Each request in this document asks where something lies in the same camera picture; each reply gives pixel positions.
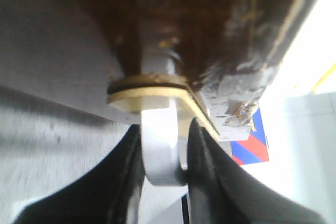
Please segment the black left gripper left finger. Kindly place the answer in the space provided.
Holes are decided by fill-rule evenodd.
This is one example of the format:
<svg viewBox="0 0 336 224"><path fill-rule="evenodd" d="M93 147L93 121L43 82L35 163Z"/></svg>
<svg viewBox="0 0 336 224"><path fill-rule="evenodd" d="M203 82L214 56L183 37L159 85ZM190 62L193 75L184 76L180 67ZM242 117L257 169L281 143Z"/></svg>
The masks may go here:
<svg viewBox="0 0 336 224"><path fill-rule="evenodd" d="M92 170L23 209L15 223L138 223L143 186L140 127L132 125Z"/></svg>

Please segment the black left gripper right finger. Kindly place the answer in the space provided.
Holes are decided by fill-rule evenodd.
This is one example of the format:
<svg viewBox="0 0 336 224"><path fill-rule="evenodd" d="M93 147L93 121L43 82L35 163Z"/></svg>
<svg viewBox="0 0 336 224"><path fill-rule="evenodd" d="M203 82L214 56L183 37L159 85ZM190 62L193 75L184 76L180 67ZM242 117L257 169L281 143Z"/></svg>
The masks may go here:
<svg viewBox="0 0 336 224"><path fill-rule="evenodd" d="M188 135L187 184L191 223L325 223L248 174L196 119Z"/></svg>

